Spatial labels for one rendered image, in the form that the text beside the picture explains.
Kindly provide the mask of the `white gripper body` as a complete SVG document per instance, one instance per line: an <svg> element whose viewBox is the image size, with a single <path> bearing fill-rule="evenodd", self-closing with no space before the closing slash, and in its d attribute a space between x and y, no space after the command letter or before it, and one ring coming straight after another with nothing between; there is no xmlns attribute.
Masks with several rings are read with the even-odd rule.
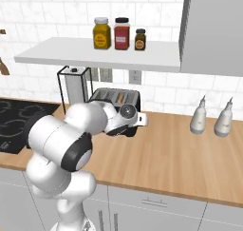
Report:
<svg viewBox="0 0 243 231"><path fill-rule="evenodd" d="M148 126L148 117L145 113L138 113L137 126Z"/></svg>

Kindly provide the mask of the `black and silver toaster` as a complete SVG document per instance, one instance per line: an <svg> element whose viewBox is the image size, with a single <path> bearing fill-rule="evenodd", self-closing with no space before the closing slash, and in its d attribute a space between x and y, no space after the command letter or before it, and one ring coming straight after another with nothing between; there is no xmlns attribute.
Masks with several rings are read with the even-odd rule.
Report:
<svg viewBox="0 0 243 231"><path fill-rule="evenodd" d="M119 93L124 93L122 103L117 103ZM89 99L97 102L107 116L104 133L109 136L125 135L133 137L137 133L140 93L136 90L119 88L98 88Z"/></svg>

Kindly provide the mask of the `white squeeze bottle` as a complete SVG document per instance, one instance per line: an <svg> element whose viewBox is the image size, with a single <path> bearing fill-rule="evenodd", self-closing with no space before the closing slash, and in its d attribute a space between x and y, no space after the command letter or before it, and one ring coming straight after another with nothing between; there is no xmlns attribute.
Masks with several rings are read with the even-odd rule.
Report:
<svg viewBox="0 0 243 231"><path fill-rule="evenodd" d="M230 99L215 122L214 131L216 136L227 137L231 132L233 118L232 107L233 99Z"/></svg>
<svg viewBox="0 0 243 231"><path fill-rule="evenodd" d="M205 129L205 122L206 122L205 98L202 98L190 122L190 130L194 134L201 134Z"/></svg>

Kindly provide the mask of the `white paper towel roll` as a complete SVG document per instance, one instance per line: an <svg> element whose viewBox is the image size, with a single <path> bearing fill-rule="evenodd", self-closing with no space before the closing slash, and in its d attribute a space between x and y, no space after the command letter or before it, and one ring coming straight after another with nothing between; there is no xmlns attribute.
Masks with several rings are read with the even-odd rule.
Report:
<svg viewBox="0 0 243 231"><path fill-rule="evenodd" d="M68 101L71 106L88 101L87 84L83 75L68 73L65 76L65 85Z"/></svg>

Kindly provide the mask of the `small brown jar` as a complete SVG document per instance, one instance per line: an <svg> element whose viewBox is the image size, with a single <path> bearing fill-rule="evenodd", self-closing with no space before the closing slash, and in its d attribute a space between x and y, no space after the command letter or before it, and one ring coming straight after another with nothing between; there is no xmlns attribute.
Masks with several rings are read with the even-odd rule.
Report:
<svg viewBox="0 0 243 231"><path fill-rule="evenodd" d="M145 29L137 29L135 37L135 50L145 50Z"/></svg>

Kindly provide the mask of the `grey drawer front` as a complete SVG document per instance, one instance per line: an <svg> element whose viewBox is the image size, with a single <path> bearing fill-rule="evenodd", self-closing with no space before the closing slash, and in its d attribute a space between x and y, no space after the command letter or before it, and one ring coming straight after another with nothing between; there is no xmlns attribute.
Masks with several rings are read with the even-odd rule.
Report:
<svg viewBox="0 0 243 231"><path fill-rule="evenodd" d="M199 231L243 231L243 208L208 203Z"/></svg>
<svg viewBox="0 0 243 231"><path fill-rule="evenodd" d="M0 168L0 183L12 184L21 187L28 186L21 171L6 168Z"/></svg>
<svg viewBox="0 0 243 231"><path fill-rule="evenodd" d="M163 211L167 213L179 214L187 217L199 218L202 216L206 203L194 200L182 199L178 197L165 196L155 193L142 192L132 189L108 187L109 200L112 203L125 204L144 209ZM168 207L154 206L141 203L142 199L153 201L162 200L168 203Z"/></svg>

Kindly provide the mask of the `red jar with black lid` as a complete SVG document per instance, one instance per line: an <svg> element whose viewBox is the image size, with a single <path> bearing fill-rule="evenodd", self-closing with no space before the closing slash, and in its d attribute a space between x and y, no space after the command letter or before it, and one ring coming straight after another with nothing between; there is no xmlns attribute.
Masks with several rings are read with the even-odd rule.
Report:
<svg viewBox="0 0 243 231"><path fill-rule="evenodd" d="M114 41L115 49L127 50L129 48L130 25L127 17L115 19Z"/></svg>

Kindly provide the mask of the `yellow jar with white lid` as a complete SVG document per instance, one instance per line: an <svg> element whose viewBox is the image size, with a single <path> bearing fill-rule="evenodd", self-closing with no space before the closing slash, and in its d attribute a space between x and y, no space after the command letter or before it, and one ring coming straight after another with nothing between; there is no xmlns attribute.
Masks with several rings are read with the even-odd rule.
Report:
<svg viewBox="0 0 243 231"><path fill-rule="evenodd" d="M95 49L109 49L111 47L111 29L107 17L94 19L93 41Z"/></svg>

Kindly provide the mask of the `black hob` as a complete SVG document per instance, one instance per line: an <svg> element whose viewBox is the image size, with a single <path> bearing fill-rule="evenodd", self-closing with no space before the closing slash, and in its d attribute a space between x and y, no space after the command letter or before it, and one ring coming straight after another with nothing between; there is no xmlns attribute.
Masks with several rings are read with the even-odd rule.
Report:
<svg viewBox="0 0 243 231"><path fill-rule="evenodd" d="M23 130L29 117L39 111L53 114L59 104L0 98L0 152L18 154L26 145Z"/></svg>

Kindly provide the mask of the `grey wall socket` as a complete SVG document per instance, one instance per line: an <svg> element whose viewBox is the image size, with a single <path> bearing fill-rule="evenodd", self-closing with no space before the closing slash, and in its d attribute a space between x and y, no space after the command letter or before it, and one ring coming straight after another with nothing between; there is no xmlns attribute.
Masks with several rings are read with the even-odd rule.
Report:
<svg viewBox="0 0 243 231"><path fill-rule="evenodd" d="M111 83L113 79L111 68L101 68L100 69L100 80L102 82Z"/></svg>
<svg viewBox="0 0 243 231"><path fill-rule="evenodd" d="M141 71L140 70L130 70L129 71L129 83L134 85L141 84Z"/></svg>

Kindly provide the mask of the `white wall shelf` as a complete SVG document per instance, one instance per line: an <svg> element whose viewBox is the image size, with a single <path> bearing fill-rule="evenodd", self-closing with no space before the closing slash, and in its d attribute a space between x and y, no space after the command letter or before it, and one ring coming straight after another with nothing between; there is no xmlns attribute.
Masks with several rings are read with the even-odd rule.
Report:
<svg viewBox="0 0 243 231"><path fill-rule="evenodd" d="M14 56L16 63L179 72L178 44L148 41L145 50L94 49L90 38L52 37Z"/></svg>

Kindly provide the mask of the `grey wall cupboard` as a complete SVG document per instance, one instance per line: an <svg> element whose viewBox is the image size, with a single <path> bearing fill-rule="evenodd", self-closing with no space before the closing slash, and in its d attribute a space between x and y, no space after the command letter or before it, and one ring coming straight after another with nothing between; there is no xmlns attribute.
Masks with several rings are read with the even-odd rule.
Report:
<svg viewBox="0 0 243 231"><path fill-rule="evenodd" d="M243 0L184 0L182 73L243 76Z"/></svg>

